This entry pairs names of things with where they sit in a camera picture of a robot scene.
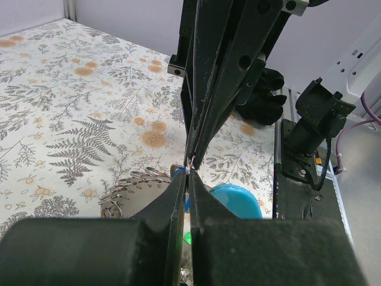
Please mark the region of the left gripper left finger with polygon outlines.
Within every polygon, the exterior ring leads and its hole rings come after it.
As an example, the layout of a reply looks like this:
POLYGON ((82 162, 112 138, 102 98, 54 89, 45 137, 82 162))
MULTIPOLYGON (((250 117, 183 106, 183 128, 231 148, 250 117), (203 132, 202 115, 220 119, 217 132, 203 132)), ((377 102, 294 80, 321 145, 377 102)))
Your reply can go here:
POLYGON ((1 240, 2 285, 179 285, 186 173, 129 219, 28 218, 1 240))

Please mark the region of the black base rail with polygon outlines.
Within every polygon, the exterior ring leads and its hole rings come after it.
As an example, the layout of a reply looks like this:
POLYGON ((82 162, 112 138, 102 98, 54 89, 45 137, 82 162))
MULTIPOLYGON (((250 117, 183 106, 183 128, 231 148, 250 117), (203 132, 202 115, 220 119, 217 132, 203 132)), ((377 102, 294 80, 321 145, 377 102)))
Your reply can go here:
POLYGON ((288 119, 276 123, 272 218, 333 220, 344 230, 333 181, 326 178, 321 190, 313 190, 310 179, 318 183, 314 157, 293 153, 287 146, 288 135, 295 125, 288 119))

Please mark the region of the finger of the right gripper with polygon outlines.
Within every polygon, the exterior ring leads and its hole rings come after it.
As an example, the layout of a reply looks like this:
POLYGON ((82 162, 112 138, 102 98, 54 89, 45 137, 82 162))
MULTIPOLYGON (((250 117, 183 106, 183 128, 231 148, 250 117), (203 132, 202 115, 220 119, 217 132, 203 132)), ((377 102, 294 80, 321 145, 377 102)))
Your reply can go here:
POLYGON ((218 55, 214 104, 220 115, 214 135, 234 109, 245 76, 259 56, 283 8, 283 1, 232 1, 218 55))
POLYGON ((218 55, 232 1, 198 1, 192 50, 192 117, 186 143, 186 160, 199 167, 214 136, 220 112, 214 105, 218 55))

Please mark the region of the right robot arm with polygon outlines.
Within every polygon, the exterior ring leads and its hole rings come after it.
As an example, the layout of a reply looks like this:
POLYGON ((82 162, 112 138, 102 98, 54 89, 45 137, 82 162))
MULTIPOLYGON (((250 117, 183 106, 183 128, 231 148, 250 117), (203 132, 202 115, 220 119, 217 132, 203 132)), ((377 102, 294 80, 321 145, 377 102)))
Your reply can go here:
MULTIPOLYGON (((320 1, 184 1, 177 53, 168 72, 183 78, 181 100, 187 132, 185 171, 199 169, 208 144, 233 110, 283 86, 266 61, 292 15, 320 1)), ((375 21, 339 61, 298 97, 297 122, 277 127, 273 216, 311 218, 324 202, 324 173, 315 150, 342 132, 355 103, 380 72, 380 21, 375 21)))

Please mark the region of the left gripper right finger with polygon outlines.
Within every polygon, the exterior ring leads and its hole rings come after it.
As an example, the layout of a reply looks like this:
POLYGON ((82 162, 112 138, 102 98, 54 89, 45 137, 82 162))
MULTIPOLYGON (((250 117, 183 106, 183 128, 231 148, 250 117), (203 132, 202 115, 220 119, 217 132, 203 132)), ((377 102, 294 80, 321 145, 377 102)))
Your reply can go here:
POLYGON ((362 271, 333 220, 240 219, 189 175, 195 285, 361 285, 362 271))

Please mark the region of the floral table mat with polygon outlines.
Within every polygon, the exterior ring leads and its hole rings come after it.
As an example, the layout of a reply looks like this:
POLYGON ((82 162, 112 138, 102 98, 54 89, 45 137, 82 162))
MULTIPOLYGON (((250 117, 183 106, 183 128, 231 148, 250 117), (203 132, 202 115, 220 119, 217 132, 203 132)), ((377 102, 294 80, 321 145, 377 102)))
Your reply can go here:
POLYGON ((27 217, 95 217, 130 172, 183 163, 169 57, 59 20, 1 38, 1 233, 27 217))

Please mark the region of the green key tag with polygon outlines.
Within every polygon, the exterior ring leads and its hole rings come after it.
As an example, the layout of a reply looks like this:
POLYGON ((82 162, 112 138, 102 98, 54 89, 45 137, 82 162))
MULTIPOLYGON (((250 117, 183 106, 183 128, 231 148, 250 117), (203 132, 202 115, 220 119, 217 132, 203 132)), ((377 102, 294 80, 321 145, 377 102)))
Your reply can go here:
POLYGON ((192 245, 192 234, 191 234, 190 231, 189 231, 189 232, 186 232, 186 233, 184 234, 184 236, 183 236, 183 240, 184 240, 187 244, 192 245))

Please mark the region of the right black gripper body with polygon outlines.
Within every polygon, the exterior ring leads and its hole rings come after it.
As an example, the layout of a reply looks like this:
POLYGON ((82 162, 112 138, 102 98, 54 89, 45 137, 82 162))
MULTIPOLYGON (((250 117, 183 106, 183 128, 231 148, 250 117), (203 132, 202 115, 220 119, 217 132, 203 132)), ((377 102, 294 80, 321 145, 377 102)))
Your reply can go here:
POLYGON ((168 73, 190 94, 244 105, 251 97, 280 33, 309 1, 183 1, 176 54, 168 73))

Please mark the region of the blue key tag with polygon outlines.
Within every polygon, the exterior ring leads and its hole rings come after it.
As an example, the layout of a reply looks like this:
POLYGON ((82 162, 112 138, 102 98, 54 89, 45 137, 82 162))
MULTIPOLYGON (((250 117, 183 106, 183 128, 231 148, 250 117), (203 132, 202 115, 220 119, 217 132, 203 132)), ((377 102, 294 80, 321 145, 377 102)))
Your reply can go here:
MULTIPOLYGON (((184 172, 185 171, 185 168, 184 167, 178 167, 174 173, 171 175, 171 177, 174 179, 175 176, 179 173, 179 172, 184 172)), ((189 208, 190 208, 190 200, 189 200, 189 194, 186 193, 185 194, 185 212, 187 213, 189 211, 189 208)))

